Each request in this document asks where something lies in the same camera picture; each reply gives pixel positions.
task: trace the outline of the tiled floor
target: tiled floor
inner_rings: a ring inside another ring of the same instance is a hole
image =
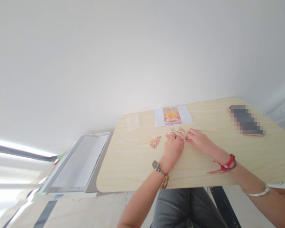
[[[274,227],[252,204],[239,186],[224,186],[224,191],[242,228]],[[130,201],[134,193],[124,192],[81,200],[60,199],[52,210],[44,228],[116,227],[126,204]],[[208,194],[213,200],[209,188]],[[155,202],[156,200],[142,225],[143,228],[149,228],[152,223]],[[45,205],[46,201],[33,203],[9,227],[33,228]]]

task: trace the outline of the leg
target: leg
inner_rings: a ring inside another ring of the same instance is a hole
[[[203,187],[190,188],[190,220],[201,227],[224,227],[227,225]]]
[[[177,227],[190,216],[190,189],[166,189],[158,195],[152,228]]]

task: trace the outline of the light wood tabletop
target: light wood tabletop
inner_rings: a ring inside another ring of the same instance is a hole
[[[249,105],[239,98],[188,104],[194,122],[175,125],[174,128],[199,129],[266,183],[285,182],[285,130],[261,114],[258,121],[261,120],[266,130],[264,137],[239,134],[227,108],[240,104]],[[97,178],[100,192],[137,190],[152,172],[152,162],[159,161],[163,155],[164,134],[171,126],[156,128],[154,110],[138,114],[140,127],[129,133],[127,119],[134,114],[124,115],[118,121]],[[155,149],[151,148],[149,141],[159,135],[162,136],[159,144]],[[167,188],[235,184],[229,174],[207,174],[219,168],[210,157],[185,143],[179,161],[169,173]]]

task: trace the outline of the paper sheet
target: paper sheet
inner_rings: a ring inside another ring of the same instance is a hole
[[[52,187],[85,187],[108,136],[85,137],[58,174]]]
[[[186,105],[155,109],[155,127],[193,123]]]

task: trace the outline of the silver bangle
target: silver bangle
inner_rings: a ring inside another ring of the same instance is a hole
[[[242,191],[243,191],[246,195],[255,196],[255,197],[260,197],[260,196],[264,196],[264,195],[270,193],[270,188],[268,187],[268,185],[266,185],[264,192],[261,192],[261,193],[258,193],[258,194],[250,194],[250,193],[245,192],[244,190],[242,190]]]

